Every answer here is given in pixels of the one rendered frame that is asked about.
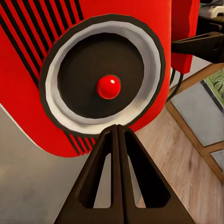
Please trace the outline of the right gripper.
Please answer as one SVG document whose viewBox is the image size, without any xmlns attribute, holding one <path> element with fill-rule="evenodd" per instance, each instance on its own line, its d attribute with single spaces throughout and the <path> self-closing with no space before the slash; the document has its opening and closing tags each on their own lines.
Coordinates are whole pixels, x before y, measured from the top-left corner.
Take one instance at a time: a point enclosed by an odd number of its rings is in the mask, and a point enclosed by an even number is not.
<svg viewBox="0 0 224 224">
<path fill-rule="evenodd" d="M 196 35 L 171 42 L 171 52 L 197 56 L 211 64 L 224 62 L 224 14 L 198 16 Z"/>
</svg>

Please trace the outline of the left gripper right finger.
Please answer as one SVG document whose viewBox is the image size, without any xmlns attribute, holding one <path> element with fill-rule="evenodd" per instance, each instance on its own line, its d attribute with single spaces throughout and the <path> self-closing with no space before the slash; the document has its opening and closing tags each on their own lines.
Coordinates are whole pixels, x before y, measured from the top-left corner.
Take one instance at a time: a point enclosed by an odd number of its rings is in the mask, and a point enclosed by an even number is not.
<svg viewBox="0 0 224 224">
<path fill-rule="evenodd" d="M 196 224 L 134 131 L 117 130 L 124 224 Z M 128 155 L 146 208 L 135 205 Z"/>
</svg>

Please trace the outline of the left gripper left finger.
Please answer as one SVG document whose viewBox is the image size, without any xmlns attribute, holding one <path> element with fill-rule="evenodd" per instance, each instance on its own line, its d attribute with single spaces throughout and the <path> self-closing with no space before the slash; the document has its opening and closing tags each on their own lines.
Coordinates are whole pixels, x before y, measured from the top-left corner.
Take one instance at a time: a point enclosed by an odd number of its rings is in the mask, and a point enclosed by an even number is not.
<svg viewBox="0 0 224 224">
<path fill-rule="evenodd" d="M 93 208 L 111 153 L 111 206 Z M 102 130 L 54 224 L 124 224 L 117 125 Z"/>
</svg>

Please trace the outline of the radio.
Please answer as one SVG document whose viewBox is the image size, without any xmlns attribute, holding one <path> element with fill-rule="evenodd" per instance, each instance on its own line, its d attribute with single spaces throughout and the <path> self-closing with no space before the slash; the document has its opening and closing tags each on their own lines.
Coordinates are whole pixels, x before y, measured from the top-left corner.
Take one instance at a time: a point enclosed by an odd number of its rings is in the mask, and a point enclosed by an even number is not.
<svg viewBox="0 0 224 224">
<path fill-rule="evenodd" d="M 0 0 L 1 108 L 35 145 L 61 157 L 89 154 L 111 125 L 140 130 L 190 72 L 193 55 L 171 52 L 171 42 L 196 35 L 200 5 Z"/>
</svg>

